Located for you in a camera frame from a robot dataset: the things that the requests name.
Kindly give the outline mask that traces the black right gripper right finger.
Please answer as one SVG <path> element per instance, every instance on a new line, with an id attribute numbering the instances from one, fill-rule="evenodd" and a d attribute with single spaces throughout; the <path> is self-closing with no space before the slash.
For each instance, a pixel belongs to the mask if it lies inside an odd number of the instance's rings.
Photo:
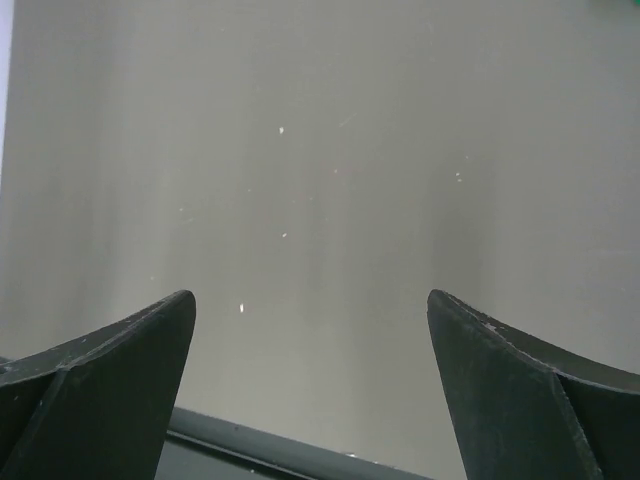
<path id="1" fill-rule="evenodd" d="M 636 479 L 639 377 L 432 290 L 427 319 L 470 479 Z"/>

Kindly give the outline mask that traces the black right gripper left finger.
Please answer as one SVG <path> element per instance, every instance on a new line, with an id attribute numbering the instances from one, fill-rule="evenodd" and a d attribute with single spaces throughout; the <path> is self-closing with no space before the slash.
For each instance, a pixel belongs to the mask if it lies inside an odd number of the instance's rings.
<path id="1" fill-rule="evenodd" d="M 152 479 L 196 320 L 192 292 L 1 361 L 4 479 Z"/>

